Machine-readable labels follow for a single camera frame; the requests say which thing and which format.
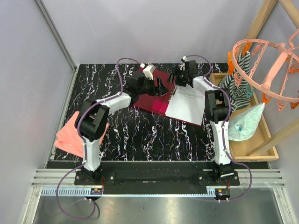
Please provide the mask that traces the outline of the white paper sheet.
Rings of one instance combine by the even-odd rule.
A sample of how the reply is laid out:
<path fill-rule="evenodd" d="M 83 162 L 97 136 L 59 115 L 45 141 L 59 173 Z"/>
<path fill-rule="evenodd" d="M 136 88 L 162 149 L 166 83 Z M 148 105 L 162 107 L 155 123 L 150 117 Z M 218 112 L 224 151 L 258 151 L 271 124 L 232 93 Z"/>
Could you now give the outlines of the white paper sheet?
<path fill-rule="evenodd" d="M 171 97 L 165 115 L 201 126 L 205 108 L 204 95 L 190 86 L 176 87 L 176 93 Z"/>

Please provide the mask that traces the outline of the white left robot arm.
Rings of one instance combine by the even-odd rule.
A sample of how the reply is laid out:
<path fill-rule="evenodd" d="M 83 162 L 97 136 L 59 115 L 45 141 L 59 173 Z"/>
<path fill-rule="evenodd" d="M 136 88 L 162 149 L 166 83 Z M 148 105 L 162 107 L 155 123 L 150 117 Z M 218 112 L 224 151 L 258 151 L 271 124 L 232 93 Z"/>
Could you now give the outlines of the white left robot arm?
<path fill-rule="evenodd" d="M 129 78 L 123 91 L 109 98 L 85 101 L 75 122 L 83 148 L 79 178 L 85 179 L 91 185 L 97 184 L 101 179 L 100 138 L 104 134 L 110 114 L 133 105 L 141 95 L 163 96 L 168 92 L 160 77 L 154 79 L 138 71 Z"/>

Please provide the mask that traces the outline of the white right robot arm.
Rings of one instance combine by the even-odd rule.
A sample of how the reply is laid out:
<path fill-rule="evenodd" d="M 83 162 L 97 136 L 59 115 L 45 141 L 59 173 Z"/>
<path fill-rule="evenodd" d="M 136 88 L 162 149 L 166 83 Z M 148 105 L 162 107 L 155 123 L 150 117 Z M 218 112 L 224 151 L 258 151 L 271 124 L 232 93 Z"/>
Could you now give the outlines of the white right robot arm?
<path fill-rule="evenodd" d="M 205 95 L 204 114 L 210 122 L 214 136 L 212 179 L 214 183 L 223 185 L 234 175 L 228 140 L 231 105 L 227 91 L 208 80 L 210 73 L 199 74 L 196 61 L 184 57 L 182 65 L 172 68 L 167 82 L 175 83 L 176 86 L 190 86 Z"/>

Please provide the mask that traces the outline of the red plastic folder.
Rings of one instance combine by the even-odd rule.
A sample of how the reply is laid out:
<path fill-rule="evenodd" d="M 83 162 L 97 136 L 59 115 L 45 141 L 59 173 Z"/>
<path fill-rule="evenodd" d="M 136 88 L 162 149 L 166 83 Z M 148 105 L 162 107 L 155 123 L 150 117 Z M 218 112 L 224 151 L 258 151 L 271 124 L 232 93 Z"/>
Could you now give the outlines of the red plastic folder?
<path fill-rule="evenodd" d="M 156 77 L 161 77 L 161 80 L 166 88 L 171 92 L 173 86 L 175 85 L 174 83 L 168 83 L 166 80 L 169 77 L 169 74 L 155 70 L 153 72 L 153 76 Z M 141 95 L 139 97 L 139 100 L 134 104 L 134 106 L 138 107 L 139 109 L 144 109 L 149 112 L 153 112 L 158 115 L 165 116 L 166 109 L 169 104 L 169 96 L 170 92 L 168 92 L 164 96 L 149 96 L 147 94 Z"/>

